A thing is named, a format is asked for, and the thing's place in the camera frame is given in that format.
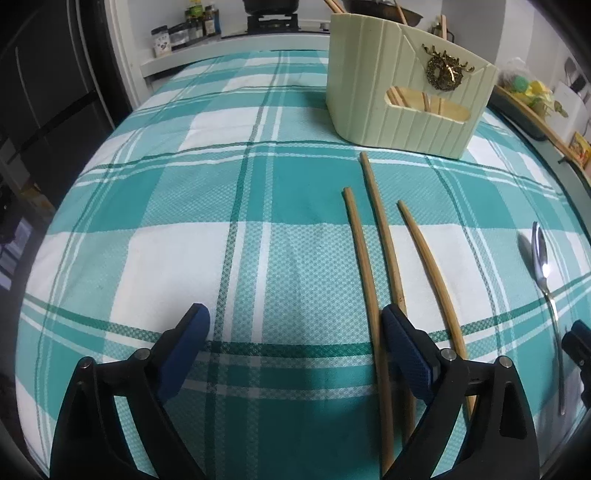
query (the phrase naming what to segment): cooking pot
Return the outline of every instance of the cooking pot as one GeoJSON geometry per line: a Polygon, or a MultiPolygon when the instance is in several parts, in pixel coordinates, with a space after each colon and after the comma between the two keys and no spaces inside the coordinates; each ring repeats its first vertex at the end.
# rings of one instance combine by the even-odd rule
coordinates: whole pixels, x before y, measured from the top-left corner
{"type": "MultiPolygon", "coordinates": [[[[367,15],[402,23],[396,4],[388,0],[343,0],[343,4],[350,14],[367,15]]],[[[415,12],[405,8],[402,8],[402,11],[409,27],[416,27],[422,19],[422,16],[415,12]]]]}
{"type": "Polygon", "coordinates": [[[291,15],[300,5],[300,0],[242,0],[249,15],[291,15]]]}

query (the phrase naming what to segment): light green utensil holder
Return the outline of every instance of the light green utensil holder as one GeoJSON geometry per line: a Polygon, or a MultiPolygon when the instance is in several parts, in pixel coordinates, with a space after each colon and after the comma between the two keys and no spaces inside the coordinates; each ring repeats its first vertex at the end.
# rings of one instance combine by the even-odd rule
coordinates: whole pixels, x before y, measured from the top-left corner
{"type": "Polygon", "coordinates": [[[460,158],[497,74],[493,64],[418,28],[365,15],[333,14],[330,18],[326,103],[337,133],[355,144],[460,158]],[[474,71],[464,71],[461,84],[453,91],[434,88],[427,80],[431,56],[423,44],[468,62],[474,71]],[[467,120],[456,121],[393,105],[387,96],[393,86],[426,93],[433,99],[432,106],[436,97],[454,102],[470,114],[467,120]]]}

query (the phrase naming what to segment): green and white plaid tablecloth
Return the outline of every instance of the green and white plaid tablecloth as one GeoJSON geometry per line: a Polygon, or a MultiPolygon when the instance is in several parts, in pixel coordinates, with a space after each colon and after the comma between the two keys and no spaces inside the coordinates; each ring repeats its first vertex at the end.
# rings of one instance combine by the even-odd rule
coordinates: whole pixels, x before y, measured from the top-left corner
{"type": "MultiPolygon", "coordinates": [[[[79,358],[124,359],[201,302],[212,314],[209,340],[166,409],[210,479],[378,478],[378,399],[345,186],[382,306],[388,283],[361,148],[336,135],[326,110],[326,66],[326,51],[192,64],[90,160],[51,224],[22,306],[18,407],[43,469],[79,358]]],[[[529,238],[534,220],[547,233],[561,329],[588,322],[591,249],[564,191],[488,111],[459,161],[379,149],[369,157],[410,320],[449,344],[398,199],[442,269],[470,357],[516,363],[543,462],[580,417],[580,381],[566,361],[567,415],[558,417],[550,316],[519,236],[529,238]]],[[[125,400],[118,406],[149,472],[125,400]]],[[[460,418],[438,472],[464,432],[460,418]]]]}

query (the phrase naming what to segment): checkered tablecloth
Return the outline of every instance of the checkered tablecloth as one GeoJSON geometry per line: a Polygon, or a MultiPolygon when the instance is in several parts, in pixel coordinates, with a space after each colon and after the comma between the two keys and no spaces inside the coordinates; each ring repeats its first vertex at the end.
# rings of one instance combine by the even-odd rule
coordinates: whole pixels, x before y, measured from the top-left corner
{"type": "MultiPolygon", "coordinates": [[[[378,478],[378,399],[345,186],[382,306],[388,283],[361,148],[336,135],[325,106],[326,66],[326,51],[192,64],[90,160],[51,224],[22,306],[18,407],[42,468],[80,357],[124,359],[201,302],[209,340],[166,409],[210,479],[378,478]]],[[[398,199],[443,272],[470,357],[516,363],[543,462],[580,417],[580,383],[566,361],[567,415],[558,417],[550,316],[520,245],[539,221],[561,329],[588,322],[591,249],[564,191],[488,111],[459,161],[366,150],[410,320],[449,344],[398,199]]],[[[118,407],[149,472],[126,401],[118,407]]],[[[460,418],[438,472],[464,432],[460,418]]]]}

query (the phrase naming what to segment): spoon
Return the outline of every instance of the spoon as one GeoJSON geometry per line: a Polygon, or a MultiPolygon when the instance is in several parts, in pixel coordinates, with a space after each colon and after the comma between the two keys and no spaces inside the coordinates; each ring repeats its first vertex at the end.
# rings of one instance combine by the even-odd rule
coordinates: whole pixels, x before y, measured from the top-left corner
{"type": "Polygon", "coordinates": [[[566,408],[564,405],[564,364],[562,358],[562,347],[560,345],[560,329],[558,327],[558,311],[556,302],[548,288],[548,276],[550,275],[550,265],[548,263],[548,250],[544,232],[538,222],[534,222],[531,228],[531,255],[534,264],[535,282],[538,288],[544,294],[544,298],[550,305],[550,317],[552,318],[552,327],[554,329],[554,343],[556,344],[556,355],[558,357],[558,413],[564,415],[566,408]]]}

